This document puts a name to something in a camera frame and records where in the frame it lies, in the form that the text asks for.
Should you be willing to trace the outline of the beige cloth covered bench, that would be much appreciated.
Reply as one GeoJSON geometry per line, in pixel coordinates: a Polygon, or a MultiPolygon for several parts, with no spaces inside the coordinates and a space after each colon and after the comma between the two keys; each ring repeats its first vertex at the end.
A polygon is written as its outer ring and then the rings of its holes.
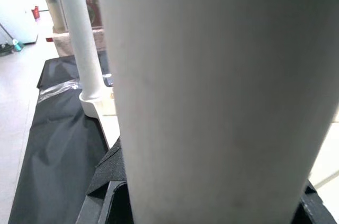
{"type": "MultiPolygon", "coordinates": [[[[106,43],[103,29],[92,30],[97,51],[105,51],[106,43]]],[[[74,54],[70,35],[68,32],[54,33],[52,36],[59,57],[71,56],[74,54]]]]}

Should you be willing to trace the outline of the black tablecloth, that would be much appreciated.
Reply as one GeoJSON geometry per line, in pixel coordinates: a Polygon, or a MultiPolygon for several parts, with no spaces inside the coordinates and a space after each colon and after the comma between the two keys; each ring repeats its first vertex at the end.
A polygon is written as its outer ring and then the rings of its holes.
{"type": "Polygon", "coordinates": [[[8,224],[75,224],[108,149],[80,93],[71,88],[37,102],[8,224]]]}

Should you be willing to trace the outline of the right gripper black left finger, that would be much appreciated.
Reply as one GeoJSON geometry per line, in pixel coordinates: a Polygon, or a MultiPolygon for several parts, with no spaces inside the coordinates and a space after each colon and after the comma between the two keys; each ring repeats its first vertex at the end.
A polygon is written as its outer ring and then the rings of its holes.
{"type": "Polygon", "coordinates": [[[134,224],[120,140],[96,166],[76,224],[134,224]]]}

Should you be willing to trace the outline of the white plastic table leg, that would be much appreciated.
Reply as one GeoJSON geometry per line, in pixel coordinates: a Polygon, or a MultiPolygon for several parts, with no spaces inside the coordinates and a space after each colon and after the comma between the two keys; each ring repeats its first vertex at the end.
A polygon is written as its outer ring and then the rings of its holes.
{"type": "Polygon", "coordinates": [[[339,104],[339,0],[100,0],[134,224],[290,224],[339,104]]]}
{"type": "Polygon", "coordinates": [[[85,0],[61,0],[83,91],[81,99],[101,97],[105,85],[85,0]]]}

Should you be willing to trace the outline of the white plastic children table top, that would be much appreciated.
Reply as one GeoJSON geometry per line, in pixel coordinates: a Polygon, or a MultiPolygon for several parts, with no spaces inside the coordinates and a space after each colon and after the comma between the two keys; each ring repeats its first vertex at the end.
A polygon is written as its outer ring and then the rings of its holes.
{"type": "MultiPolygon", "coordinates": [[[[99,94],[90,99],[81,94],[79,99],[85,114],[99,120],[106,144],[111,148],[120,136],[113,88],[105,86],[99,94]]],[[[329,127],[309,178],[317,189],[339,178],[339,113],[329,127]]]]}

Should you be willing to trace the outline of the small teal cleaning brush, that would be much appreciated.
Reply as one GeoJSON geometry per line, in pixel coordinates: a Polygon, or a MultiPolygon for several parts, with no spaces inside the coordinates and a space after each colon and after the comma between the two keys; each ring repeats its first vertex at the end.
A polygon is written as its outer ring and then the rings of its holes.
{"type": "Polygon", "coordinates": [[[16,52],[21,52],[24,48],[24,44],[19,42],[17,39],[12,39],[13,48],[16,52]]]}

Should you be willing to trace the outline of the clear plastic film piece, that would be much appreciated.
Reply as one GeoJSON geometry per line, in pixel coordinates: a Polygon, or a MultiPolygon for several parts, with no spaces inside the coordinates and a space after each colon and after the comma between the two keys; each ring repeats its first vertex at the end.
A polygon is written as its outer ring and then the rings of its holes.
{"type": "Polygon", "coordinates": [[[47,89],[43,89],[39,92],[38,96],[38,103],[49,99],[53,96],[56,96],[58,94],[61,94],[63,92],[66,92],[68,90],[77,90],[82,89],[82,85],[77,80],[69,80],[51,87],[48,87],[47,89]]]}

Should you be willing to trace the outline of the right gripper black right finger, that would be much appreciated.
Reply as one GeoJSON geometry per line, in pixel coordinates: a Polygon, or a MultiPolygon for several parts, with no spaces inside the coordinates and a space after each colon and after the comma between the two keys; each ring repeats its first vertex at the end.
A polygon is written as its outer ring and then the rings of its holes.
{"type": "Polygon", "coordinates": [[[310,181],[307,181],[291,224],[336,224],[310,181]]]}

